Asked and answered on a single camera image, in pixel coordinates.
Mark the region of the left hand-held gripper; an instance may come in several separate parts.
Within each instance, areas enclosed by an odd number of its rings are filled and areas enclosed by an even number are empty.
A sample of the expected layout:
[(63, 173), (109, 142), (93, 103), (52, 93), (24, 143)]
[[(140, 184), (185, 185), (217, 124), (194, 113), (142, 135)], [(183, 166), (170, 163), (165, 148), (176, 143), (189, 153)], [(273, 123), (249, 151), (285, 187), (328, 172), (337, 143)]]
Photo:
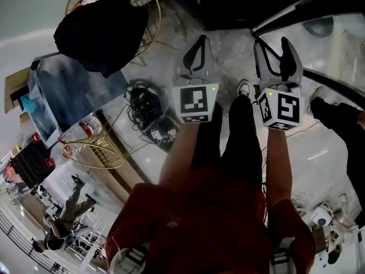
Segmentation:
[(210, 122), (220, 86), (219, 72), (211, 43), (205, 35), (191, 39), (178, 55), (178, 74), (172, 87), (176, 115), (181, 123)]

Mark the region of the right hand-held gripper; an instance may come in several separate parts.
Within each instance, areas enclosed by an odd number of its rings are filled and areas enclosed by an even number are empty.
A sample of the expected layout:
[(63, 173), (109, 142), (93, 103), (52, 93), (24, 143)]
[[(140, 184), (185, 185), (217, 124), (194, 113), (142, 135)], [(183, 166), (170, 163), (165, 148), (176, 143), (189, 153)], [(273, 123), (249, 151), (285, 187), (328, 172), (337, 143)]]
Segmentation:
[(281, 38), (282, 56), (280, 73), (273, 71), (262, 39), (254, 42), (254, 57), (260, 94), (257, 103), (266, 128), (288, 131), (302, 123), (302, 97), (300, 85), (303, 65), (299, 55), (286, 38)]

